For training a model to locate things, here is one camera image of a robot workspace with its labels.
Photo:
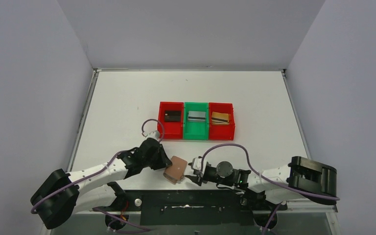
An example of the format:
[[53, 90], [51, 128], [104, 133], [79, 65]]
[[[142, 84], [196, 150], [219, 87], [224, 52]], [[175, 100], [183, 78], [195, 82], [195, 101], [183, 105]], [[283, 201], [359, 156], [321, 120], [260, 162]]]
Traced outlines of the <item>red bin with gold cards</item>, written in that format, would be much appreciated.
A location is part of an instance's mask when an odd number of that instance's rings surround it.
[[[211, 141], [233, 141], [235, 136], [234, 108], [231, 103], [210, 102], [209, 105], [209, 137]], [[230, 114], [228, 125], [213, 125], [211, 121], [212, 112]]]

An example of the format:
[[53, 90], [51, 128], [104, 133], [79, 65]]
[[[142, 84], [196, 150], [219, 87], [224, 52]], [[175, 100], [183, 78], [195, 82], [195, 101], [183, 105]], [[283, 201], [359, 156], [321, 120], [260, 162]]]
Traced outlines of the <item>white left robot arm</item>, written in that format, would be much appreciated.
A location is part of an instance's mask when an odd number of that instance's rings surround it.
[[139, 147], [120, 151], [106, 163], [74, 172], [53, 171], [31, 197], [31, 213], [39, 215], [47, 229], [54, 229], [77, 212], [94, 208], [121, 210], [126, 205], [126, 194], [119, 180], [137, 175], [146, 167], [158, 170], [171, 165], [163, 145], [146, 138]]

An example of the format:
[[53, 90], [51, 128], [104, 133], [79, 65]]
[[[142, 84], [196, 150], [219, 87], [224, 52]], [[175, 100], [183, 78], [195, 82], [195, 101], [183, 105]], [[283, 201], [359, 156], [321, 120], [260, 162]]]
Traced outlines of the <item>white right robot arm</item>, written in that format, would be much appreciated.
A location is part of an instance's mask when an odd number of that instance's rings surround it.
[[203, 163], [201, 157], [193, 159], [188, 165], [193, 173], [186, 177], [198, 186], [211, 182], [218, 188], [242, 192], [249, 201], [257, 199], [280, 204], [307, 198], [321, 205], [335, 205], [339, 200], [337, 170], [300, 156], [292, 157], [287, 165], [262, 172], [235, 169], [227, 161], [213, 167]]

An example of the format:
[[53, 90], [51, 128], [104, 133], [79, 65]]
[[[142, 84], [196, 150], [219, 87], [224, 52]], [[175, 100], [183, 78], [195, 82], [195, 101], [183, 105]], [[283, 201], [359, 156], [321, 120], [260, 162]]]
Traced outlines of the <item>tan leather card holder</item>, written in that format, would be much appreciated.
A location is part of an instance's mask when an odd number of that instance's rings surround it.
[[180, 157], [171, 157], [172, 165], [167, 166], [163, 172], [163, 176], [172, 184], [178, 184], [185, 177], [185, 169], [188, 162]]

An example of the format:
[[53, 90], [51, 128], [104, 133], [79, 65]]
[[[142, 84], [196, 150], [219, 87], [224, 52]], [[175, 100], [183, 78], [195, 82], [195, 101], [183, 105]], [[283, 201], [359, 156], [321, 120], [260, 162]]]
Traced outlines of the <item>green plastic bin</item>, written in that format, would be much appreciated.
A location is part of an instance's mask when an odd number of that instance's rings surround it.
[[[203, 112], [204, 121], [191, 121], [189, 112]], [[204, 102], [185, 102], [183, 120], [183, 139], [205, 141], [209, 137], [209, 105]]]

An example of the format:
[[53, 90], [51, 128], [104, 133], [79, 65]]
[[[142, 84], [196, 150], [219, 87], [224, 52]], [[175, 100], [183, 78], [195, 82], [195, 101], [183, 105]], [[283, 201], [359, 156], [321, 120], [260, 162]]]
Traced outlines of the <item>red bin with black card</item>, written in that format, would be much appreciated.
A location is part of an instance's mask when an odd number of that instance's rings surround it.
[[[164, 114], [165, 110], [180, 110], [182, 112], [180, 122], [165, 122]], [[164, 140], [181, 140], [183, 138], [183, 114], [184, 103], [183, 102], [160, 102], [158, 120], [163, 125], [158, 124], [157, 128]]]

